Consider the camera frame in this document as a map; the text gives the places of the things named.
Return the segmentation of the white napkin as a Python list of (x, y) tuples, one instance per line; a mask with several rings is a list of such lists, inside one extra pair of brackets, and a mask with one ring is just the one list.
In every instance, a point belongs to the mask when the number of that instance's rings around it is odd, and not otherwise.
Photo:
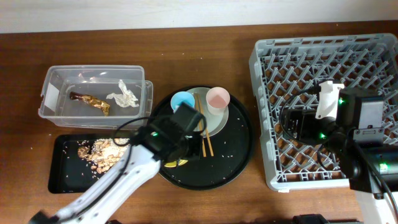
[(127, 89), (126, 84), (122, 80), (118, 82), (118, 87), (122, 93), (110, 93), (106, 96), (107, 100), (114, 100), (116, 104), (122, 108), (137, 108), (140, 106), (137, 97), (133, 94), (131, 90)]

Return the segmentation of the yellow bowl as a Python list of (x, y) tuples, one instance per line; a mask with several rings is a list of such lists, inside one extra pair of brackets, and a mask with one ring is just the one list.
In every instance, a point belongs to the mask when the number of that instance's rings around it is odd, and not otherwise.
[(182, 166), (182, 165), (186, 164), (187, 162), (188, 162), (188, 161), (185, 160), (185, 159), (180, 159), (180, 160), (177, 160), (177, 161), (168, 162), (168, 163), (164, 164), (164, 167), (167, 167), (167, 168), (176, 168), (176, 167), (178, 167), (178, 166)]

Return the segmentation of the blue cup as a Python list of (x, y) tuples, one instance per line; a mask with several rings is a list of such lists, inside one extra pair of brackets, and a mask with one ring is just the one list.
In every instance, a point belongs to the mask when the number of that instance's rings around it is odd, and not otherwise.
[(187, 91), (180, 91), (174, 94), (171, 98), (170, 101), (170, 106), (173, 110), (173, 112), (176, 112), (178, 107), (182, 104), (185, 103), (188, 106), (191, 106), (192, 108), (195, 107), (195, 98), (194, 96), (187, 92)]

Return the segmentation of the pink cup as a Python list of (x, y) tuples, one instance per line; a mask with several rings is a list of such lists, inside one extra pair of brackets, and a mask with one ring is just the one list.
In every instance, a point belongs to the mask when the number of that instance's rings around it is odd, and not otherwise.
[(206, 94), (208, 111), (213, 115), (223, 114), (230, 102), (229, 92), (222, 87), (214, 87)]

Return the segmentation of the food scraps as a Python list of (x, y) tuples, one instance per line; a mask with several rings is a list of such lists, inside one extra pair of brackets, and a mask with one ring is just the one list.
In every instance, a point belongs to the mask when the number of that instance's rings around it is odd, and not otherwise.
[(122, 158), (129, 147), (127, 142), (127, 138), (97, 139), (92, 146), (80, 144), (77, 154), (88, 163), (93, 175), (103, 174)]

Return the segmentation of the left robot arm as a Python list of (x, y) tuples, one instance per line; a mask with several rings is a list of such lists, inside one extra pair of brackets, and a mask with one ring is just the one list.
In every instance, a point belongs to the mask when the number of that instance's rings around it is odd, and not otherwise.
[(129, 149), (85, 193), (52, 217), (37, 212), (30, 223), (106, 223), (163, 163), (186, 158), (192, 151), (190, 144), (200, 135), (197, 126), (206, 126), (205, 116), (186, 103), (171, 115), (149, 121), (129, 135)]

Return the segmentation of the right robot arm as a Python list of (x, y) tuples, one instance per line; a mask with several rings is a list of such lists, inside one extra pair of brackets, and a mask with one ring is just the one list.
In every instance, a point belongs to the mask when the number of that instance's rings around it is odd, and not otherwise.
[(319, 145), (339, 160), (365, 223), (397, 223), (397, 146), (383, 141), (384, 99), (376, 91), (319, 87), (316, 110), (281, 107), (279, 123), (288, 139)]

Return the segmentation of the gold snack wrapper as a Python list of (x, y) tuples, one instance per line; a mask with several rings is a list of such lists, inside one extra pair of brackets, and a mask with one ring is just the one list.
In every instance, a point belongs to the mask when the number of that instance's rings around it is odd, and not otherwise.
[(95, 108), (99, 108), (105, 116), (109, 116), (110, 105), (103, 100), (100, 100), (91, 95), (84, 95), (84, 94), (80, 94), (80, 93), (77, 93), (74, 91), (70, 92), (69, 98), (70, 98), (70, 100), (83, 101), (87, 105), (90, 105)]

